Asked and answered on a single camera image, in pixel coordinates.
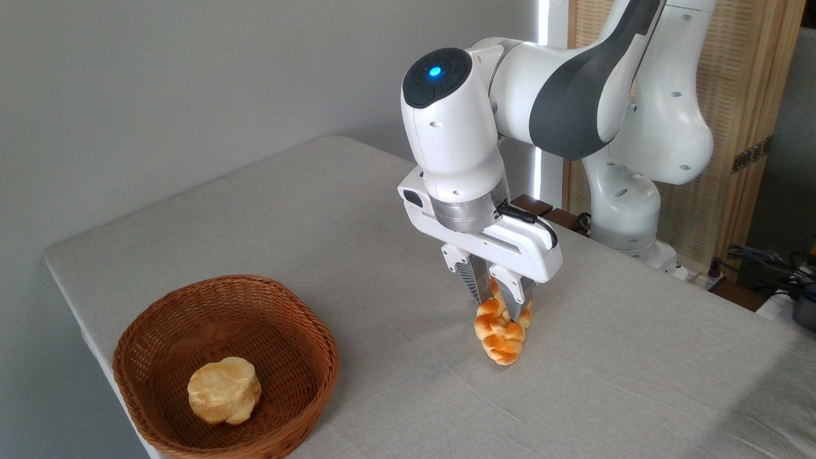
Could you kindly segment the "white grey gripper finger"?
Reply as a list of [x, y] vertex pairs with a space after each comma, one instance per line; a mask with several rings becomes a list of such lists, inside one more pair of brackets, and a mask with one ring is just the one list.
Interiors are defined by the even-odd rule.
[[451, 244], [443, 245], [441, 250], [447, 267], [463, 279], [477, 304], [493, 297], [492, 277], [484, 259]]
[[499, 286], [510, 320], [518, 322], [530, 302], [536, 282], [499, 264], [493, 264], [490, 273]]

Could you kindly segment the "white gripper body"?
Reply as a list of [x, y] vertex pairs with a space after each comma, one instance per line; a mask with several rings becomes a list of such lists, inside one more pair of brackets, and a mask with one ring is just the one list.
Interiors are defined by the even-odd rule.
[[434, 215], [420, 173], [421, 168], [414, 168], [397, 186], [408, 218], [420, 232], [539, 284], [551, 279], [562, 266], [562, 248], [553, 246], [548, 226], [499, 217], [480, 233], [447, 229]]

